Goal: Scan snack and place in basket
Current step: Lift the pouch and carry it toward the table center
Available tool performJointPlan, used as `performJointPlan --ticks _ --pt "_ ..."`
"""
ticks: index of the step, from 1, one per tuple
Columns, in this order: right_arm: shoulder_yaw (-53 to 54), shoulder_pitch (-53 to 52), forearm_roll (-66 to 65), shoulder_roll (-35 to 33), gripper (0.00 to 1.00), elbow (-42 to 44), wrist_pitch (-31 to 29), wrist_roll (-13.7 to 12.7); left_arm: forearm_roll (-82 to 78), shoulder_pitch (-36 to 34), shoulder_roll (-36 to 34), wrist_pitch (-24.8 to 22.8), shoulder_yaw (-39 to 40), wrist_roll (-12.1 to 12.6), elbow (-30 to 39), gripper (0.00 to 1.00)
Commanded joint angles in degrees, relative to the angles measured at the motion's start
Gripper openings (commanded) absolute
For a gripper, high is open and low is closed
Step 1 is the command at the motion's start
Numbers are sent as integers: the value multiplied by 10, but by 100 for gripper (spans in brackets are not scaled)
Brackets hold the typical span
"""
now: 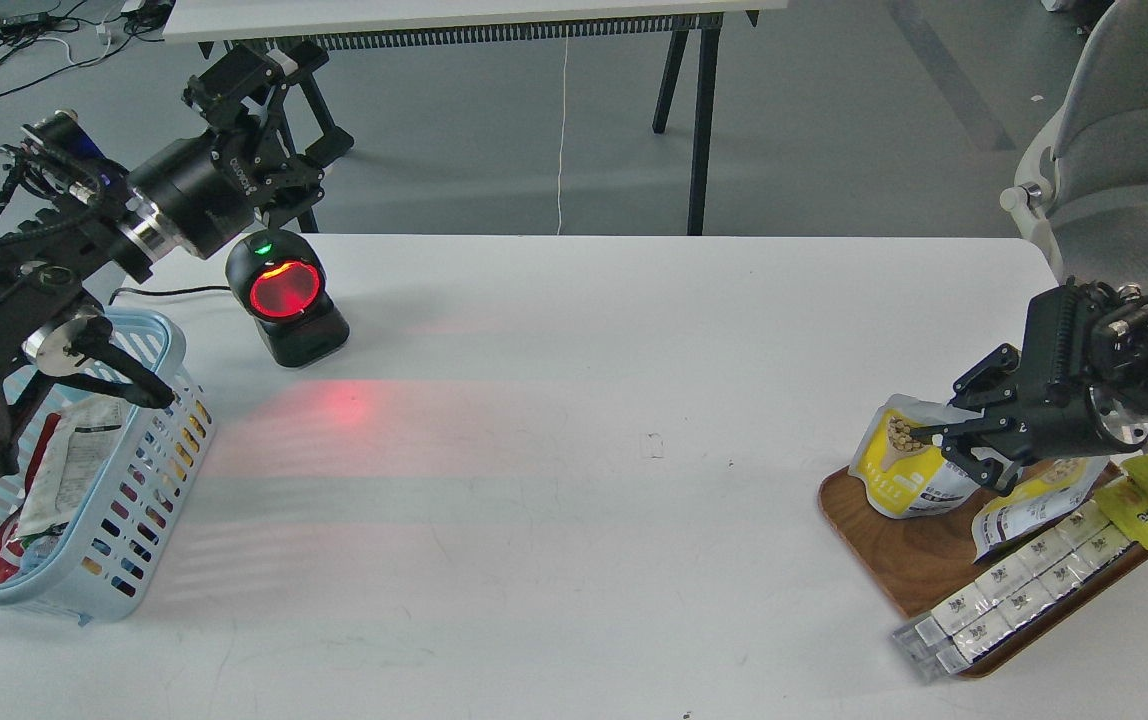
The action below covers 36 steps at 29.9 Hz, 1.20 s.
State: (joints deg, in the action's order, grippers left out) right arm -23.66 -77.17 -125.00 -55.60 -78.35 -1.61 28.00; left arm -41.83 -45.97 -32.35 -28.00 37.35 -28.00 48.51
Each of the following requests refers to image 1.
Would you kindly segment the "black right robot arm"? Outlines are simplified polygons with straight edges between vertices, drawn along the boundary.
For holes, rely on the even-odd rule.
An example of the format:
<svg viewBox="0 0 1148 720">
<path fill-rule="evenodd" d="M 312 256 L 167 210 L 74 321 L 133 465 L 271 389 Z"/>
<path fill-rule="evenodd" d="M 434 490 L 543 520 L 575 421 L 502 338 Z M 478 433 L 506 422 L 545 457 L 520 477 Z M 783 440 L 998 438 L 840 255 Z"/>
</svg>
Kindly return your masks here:
<svg viewBox="0 0 1148 720">
<path fill-rule="evenodd" d="M 909 436 L 996 495 L 1035 462 L 1135 451 L 1148 438 L 1148 295 L 1075 279 L 1040 293 L 1021 346 L 959 377 L 951 407 L 965 419 Z"/>
</svg>

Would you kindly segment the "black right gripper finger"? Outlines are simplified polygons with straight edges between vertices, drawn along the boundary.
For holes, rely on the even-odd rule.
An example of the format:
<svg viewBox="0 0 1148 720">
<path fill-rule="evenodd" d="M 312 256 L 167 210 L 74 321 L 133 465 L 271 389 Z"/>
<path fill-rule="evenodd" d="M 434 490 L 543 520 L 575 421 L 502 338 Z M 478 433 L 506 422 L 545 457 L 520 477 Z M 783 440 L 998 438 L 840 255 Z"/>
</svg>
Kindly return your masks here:
<svg viewBox="0 0 1148 720">
<path fill-rule="evenodd" d="M 964 421 L 938 423 L 926 425 L 926 427 L 913 427 L 909 429 L 909 438 L 917 439 L 918 442 L 929 443 L 930 439 L 939 438 L 943 446 L 946 443 L 962 443 L 962 446 L 994 446 L 991 439 L 998 433 L 1008 432 L 1013 428 L 1013 418 L 1009 416 L 980 416 Z"/>
<path fill-rule="evenodd" d="M 953 382 L 953 404 L 999 404 L 1013 396 L 1013 374 L 1021 355 L 1013 344 L 1000 344 Z"/>
</svg>

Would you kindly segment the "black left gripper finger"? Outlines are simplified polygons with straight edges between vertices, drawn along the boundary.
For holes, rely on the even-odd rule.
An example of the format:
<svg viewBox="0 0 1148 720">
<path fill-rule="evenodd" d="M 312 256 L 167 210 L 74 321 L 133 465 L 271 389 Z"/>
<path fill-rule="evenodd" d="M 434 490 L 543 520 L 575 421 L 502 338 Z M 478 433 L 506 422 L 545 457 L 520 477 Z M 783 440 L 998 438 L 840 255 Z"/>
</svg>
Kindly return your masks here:
<svg viewBox="0 0 1148 720">
<path fill-rule="evenodd" d="M 346 156 L 351 150 L 355 140 L 346 129 L 327 129 L 317 141 L 310 144 L 305 150 L 301 152 L 301 168 L 307 170 L 324 170 L 331 167 L 338 158 Z"/>
<path fill-rule="evenodd" d="M 231 132 L 241 126 L 240 118 L 248 113 L 246 99 L 269 106 L 276 91 L 298 86 L 318 126 L 328 132 L 331 114 L 315 83 L 315 70 L 328 60 L 327 51 L 315 44 L 294 45 L 289 51 L 259 51 L 239 44 L 204 73 L 191 77 L 183 100 L 202 115 L 209 127 Z"/>
</svg>

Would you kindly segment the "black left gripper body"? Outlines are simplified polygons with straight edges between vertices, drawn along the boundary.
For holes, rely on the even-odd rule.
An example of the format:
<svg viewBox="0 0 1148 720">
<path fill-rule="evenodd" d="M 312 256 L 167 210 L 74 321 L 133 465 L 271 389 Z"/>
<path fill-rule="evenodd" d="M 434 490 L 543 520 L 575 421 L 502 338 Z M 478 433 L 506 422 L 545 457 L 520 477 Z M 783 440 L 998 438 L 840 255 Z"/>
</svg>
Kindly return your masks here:
<svg viewBox="0 0 1148 720">
<path fill-rule="evenodd" d="M 174 249 L 208 260 L 253 224 L 313 232 L 326 172 L 326 136 L 298 152 L 282 114 L 242 108 L 132 170 L 127 241 L 149 261 Z"/>
</svg>

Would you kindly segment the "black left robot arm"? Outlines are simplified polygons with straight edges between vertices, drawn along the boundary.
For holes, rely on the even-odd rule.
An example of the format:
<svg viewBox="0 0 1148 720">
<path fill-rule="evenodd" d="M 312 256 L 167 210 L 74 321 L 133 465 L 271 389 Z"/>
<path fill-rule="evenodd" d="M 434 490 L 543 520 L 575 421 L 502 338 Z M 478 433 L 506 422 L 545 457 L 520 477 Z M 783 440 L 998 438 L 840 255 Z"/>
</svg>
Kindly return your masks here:
<svg viewBox="0 0 1148 720">
<path fill-rule="evenodd" d="M 232 46 L 194 76 L 184 101 L 205 119 L 127 169 L 107 158 L 72 111 L 24 127 L 3 146 L 0 189 L 0 479 L 20 470 L 20 439 L 54 386 L 163 409 L 174 395 L 113 346 L 113 325 L 86 279 L 108 265 L 135 281 L 174 249 L 212 258 L 245 229 L 280 229 L 321 201 L 324 173 L 352 147 L 323 124 L 305 150 L 292 146 L 284 101 L 298 87 L 321 108 L 315 72 L 329 55 Z"/>
</svg>

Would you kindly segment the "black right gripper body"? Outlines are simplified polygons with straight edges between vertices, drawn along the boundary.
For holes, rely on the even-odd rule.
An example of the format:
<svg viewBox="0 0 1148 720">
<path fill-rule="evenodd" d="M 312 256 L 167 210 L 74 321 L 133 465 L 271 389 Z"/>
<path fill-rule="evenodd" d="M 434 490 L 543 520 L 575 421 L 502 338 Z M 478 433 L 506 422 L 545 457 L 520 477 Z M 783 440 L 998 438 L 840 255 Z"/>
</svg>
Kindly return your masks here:
<svg viewBox="0 0 1148 720">
<path fill-rule="evenodd" d="M 1007 496 L 1035 462 L 1123 454 L 1145 446 L 1148 418 L 1119 396 L 1138 348 L 1148 296 L 1137 284 L 1060 284 L 1027 302 L 1013 396 L 964 404 L 982 416 L 1009 416 L 1013 428 L 964 446 L 964 474 Z"/>
</svg>

